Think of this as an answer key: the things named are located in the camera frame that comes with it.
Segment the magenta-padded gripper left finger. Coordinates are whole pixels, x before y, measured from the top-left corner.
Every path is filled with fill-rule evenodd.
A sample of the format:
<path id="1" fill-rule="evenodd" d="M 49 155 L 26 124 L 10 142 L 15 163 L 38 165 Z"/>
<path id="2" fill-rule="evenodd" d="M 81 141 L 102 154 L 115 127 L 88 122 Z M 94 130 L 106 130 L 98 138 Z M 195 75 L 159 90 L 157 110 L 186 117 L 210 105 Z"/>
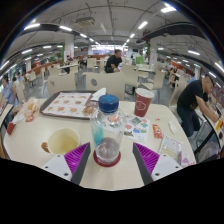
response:
<path id="1" fill-rule="evenodd" d="M 90 143 L 85 143 L 65 155 L 56 154 L 42 169 L 79 185 L 90 152 Z"/>

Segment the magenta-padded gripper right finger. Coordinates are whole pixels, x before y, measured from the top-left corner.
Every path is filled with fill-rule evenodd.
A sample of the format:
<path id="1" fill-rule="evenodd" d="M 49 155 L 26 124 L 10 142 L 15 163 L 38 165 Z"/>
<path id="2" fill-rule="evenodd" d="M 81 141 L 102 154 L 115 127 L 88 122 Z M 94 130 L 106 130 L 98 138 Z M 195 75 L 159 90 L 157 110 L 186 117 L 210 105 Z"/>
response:
<path id="1" fill-rule="evenodd" d="M 138 143 L 133 144 L 133 154 L 145 185 L 182 169 L 169 155 L 159 155 Z"/>

